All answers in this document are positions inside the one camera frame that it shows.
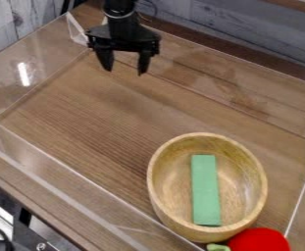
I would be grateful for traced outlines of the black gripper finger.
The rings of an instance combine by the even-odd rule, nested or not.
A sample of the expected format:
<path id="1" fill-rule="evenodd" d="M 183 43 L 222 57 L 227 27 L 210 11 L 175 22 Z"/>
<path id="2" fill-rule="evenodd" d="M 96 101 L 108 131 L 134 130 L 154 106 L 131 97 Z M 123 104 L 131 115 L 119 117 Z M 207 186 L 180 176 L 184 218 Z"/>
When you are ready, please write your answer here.
<path id="1" fill-rule="evenodd" d="M 113 64 L 113 52 L 108 49 L 96 49 L 95 55 L 103 68 L 109 72 Z"/>
<path id="2" fill-rule="evenodd" d="M 146 50 L 139 53 L 138 60 L 138 75 L 142 75 L 147 72 L 150 61 L 151 61 L 152 52 Z"/>

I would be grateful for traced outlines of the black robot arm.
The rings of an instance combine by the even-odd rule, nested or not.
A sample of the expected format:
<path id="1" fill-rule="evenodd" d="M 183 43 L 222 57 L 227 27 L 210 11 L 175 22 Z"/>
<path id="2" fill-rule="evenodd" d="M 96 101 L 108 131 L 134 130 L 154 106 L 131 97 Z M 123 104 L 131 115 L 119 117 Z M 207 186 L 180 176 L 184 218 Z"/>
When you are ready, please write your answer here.
<path id="1" fill-rule="evenodd" d="M 138 0 L 104 0 L 101 12 L 104 25 L 85 30 L 88 47 L 93 51 L 101 67 L 111 72 L 113 52 L 136 53 L 138 75 L 148 71 L 151 57 L 159 53 L 160 36 L 142 26 L 136 12 Z"/>

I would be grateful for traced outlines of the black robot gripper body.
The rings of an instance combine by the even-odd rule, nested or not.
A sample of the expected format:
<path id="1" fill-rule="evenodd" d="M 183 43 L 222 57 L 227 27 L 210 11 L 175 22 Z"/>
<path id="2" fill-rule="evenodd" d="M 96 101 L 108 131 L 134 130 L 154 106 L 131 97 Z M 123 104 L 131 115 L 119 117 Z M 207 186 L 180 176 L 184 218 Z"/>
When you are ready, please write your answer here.
<path id="1" fill-rule="evenodd" d="M 151 29 L 140 25 L 136 16 L 123 20 L 107 21 L 105 25 L 96 25 L 85 30 L 88 47 L 92 49 L 128 52 L 148 51 L 159 53 L 160 36 Z"/>

